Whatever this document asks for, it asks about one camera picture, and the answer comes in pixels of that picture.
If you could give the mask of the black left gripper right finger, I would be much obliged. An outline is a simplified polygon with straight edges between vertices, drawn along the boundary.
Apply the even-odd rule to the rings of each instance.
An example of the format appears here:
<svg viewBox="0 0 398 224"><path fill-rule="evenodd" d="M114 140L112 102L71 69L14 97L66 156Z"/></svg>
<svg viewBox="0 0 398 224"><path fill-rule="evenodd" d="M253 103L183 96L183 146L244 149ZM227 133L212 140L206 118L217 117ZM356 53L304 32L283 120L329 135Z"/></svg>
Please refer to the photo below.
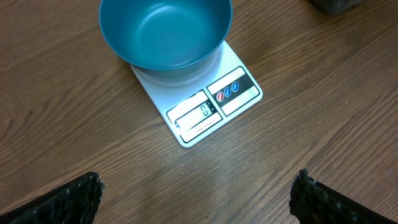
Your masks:
<svg viewBox="0 0 398 224"><path fill-rule="evenodd" d="M290 191L290 214L300 224L395 224L300 170Z"/></svg>

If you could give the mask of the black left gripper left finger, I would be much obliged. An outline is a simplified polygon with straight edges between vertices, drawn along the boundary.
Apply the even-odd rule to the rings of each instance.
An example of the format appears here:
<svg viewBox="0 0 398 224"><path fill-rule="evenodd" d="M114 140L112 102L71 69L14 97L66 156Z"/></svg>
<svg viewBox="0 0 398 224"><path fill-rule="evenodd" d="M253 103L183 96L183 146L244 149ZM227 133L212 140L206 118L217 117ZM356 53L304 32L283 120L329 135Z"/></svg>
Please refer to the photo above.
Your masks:
<svg viewBox="0 0 398 224"><path fill-rule="evenodd" d="M50 192L1 215L8 224L92 224L105 184L99 173L87 172Z"/></svg>

